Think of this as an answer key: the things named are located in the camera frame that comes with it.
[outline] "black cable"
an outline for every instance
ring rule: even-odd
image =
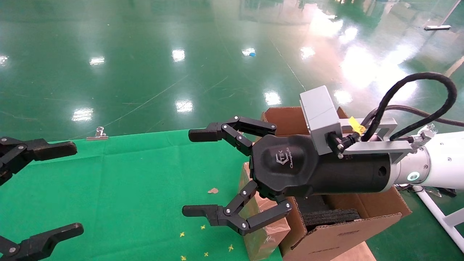
[[[374,132],[377,130],[380,124],[380,120],[382,119],[383,113],[385,112],[385,109],[388,106],[388,103],[390,100],[393,98],[395,93],[403,87],[405,84],[409,82],[413,82],[416,80],[421,80],[421,79],[428,79],[428,80],[436,80],[439,81],[440,83],[444,84],[446,89],[448,90],[448,98],[446,99],[445,103],[443,106],[441,106],[440,109],[438,109],[436,112],[431,114],[430,116],[421,119],[406,128],[396,132],[395,134],[390,136],[390,140],[395,140],[396,138],[413,131],[419,127],[422,127],[426,124],[429,124],[430,122],[440,118],[442,115],[444,115],[456,102],[456,98],[458,96],[458,91],[456,90],[456,86],[454,85],[453,81],[451,81],[450,78],[436,73],[436,72],[419,72],[415,74],[411,74],[406,76],[404,79],[400,80],[399,82],[395,83],[390,90],[387,91],[385,96],[382,98],[379,104],[379,108],[377,110],[377,113],[375,114],[372,124],[369,126],[369,129],[366,131],[366,133],[361,137],[361,141],[368,141]]]
[[[364,118],[364,120],[361,123],[362,126],[364,126],[364,127],[369,126],[371,120],[374,118],[375,113],[377,112],[377,109],[373,109],[370,113],[367,114],[367,116]],[[421,111],[419,109],[416,109],[416,108],[413,108],[413,107],[410,107],[410,106],[405,106],[405,105],[388,105],[385,108],[385,110],[386,111],[390,111],[390,110],[406,111],[406,112],[409,112],[409,113],[412,113],[412,114],[415,114],[415,115],[418,115],[418,116],[421,116],[421,117],[429,117],[430,116],[430,114],[425,112],[425,111]],[[449,119],[443,119],[443,118],[435,119],[435,121],[443,123],[443,124],[448,124],[448,125],[453,125],[453,126],[458,126],[458,127],[464,127],[464,122],[462,122],[462,121],[455,121],[455,120],[449,120]]]
[[[425,190],[424,186],[421,186],[421,187],[422,187],[421,190],[415,191],[415,190],[412,188],[413,186],[412,186],[411,184],[408,184],[408,185],[405,186],[405,187],[400,186],[400,185],[395,185],[395,187],[396,187],[396,189],[397,189],[398,191],[406,190],[407,192],[414,192],[414,193],[421,192],[421,191],[424,191],[424,190]]]

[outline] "cardboard box flap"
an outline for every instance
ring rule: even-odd
[[[301,107],[269,108],[262,118],[277,125],[276,136],[309,134]]]
[[[332,209],[355,209],[361,218],[370,218],[358,194],[332,194],[325,195],[325,201]]]
[[[295,198],[291,196],[287,197],[287,199],[290,201],[290,204],[292,204],[292,209],[287,216],[287,222],[291,230],[280,243],[281,251],[284,252],[290,251],[290,247],[297,244],[297,242],[304,238],[307,233],[306,226],[304,225],[303,218],[301,218],[300,209],[298,209]]]
[[[369,217],[401,213],[403,217],[412,213],[395,187],[381,193],[358,194]]]
[[[376,235],[401,218],[393,214],[331,226],[319,226],[310,231],[297,245],[287,251],[285,260],[331,260]]]
[[[381,193],[326,195],[326,200],[335,209],[356,209],[361,218],[373,218],[401,213],[412,213],[395,187]]]

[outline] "metal binder clip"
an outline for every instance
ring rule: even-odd
[[[87,140],[107,140],[108,136],[103,132],[104,129],[104,127],[98,127],[95,137],[87,137]]]

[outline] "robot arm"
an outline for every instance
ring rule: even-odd
[[[44,139],[20,141],[0,138],[0,186],[9,181],[32,160],[43,161],[77,153],[73,142],[49,144]],[[81,235],[82,224],[74,223],[23,240],[20,244],[0,236],[0,261],[37,261],[49,257],[56,244]]]
[[[400,130],[392,135],[394,138],[389,138],[397,124],[393,118],[382,117],[383,112],[389,109],[387,103],[400,87],[417,79],[435,79],[444,83],[449,97],[440,110],[431,115],[425,113],[427,117],[424,120]],[[395,84],[378,109],[365,119],[355,121],[338,118],[325,86],[302,93],[300,103],[310,135],[276,137],[276,124],[242,117],[235,117],[226,123],[210,124],[206,129],[190,130],[189,138],[193,142],[225,139],[240,152],[250,156],[252,181],[226,207],[184,206],[182,213],[184,216],[204,216],[212,226],[226,225],[245,235],[286,216],[292,207],[285,199],[287,196],[382,192],[399,183],[441,186],[443,183],[432,182],[441,179],[438,178],[441,172],[438,168],[445,167],[435,163],[435,158],[441,157],[440,162],[443,163],[443,156],[432,152],[437,150],[434,143],[426,146],[433,133],[426,130],[420,135],[403,138],[399,138],[398,134],[406,134],[439,119],[455,100],[456,87],[451,80],[436,73],[418,73]],[[354,124],[359,121],[362,121],[362,125],[370,124],[364,135],[364,126]],[[246,128],[241,128],[244,125],[240,122],[246,122]],[[252,145],[237,130],[262,138]],[[345,130],[353,130],[355,133],[343,134]],[[464,184],[455,183],[445,187],[464,188]],[[256,192],[261,197],[276,201],[277,206],[244,220],[238,213]]]

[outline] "cable connector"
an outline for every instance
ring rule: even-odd
[[[327,134],[327,144],[329,148],[338,156],[343,159],[343,152],[351,145],[355,144],[360,137],[360,134],[355,132],[345,137],[339,138],[335,132]]]

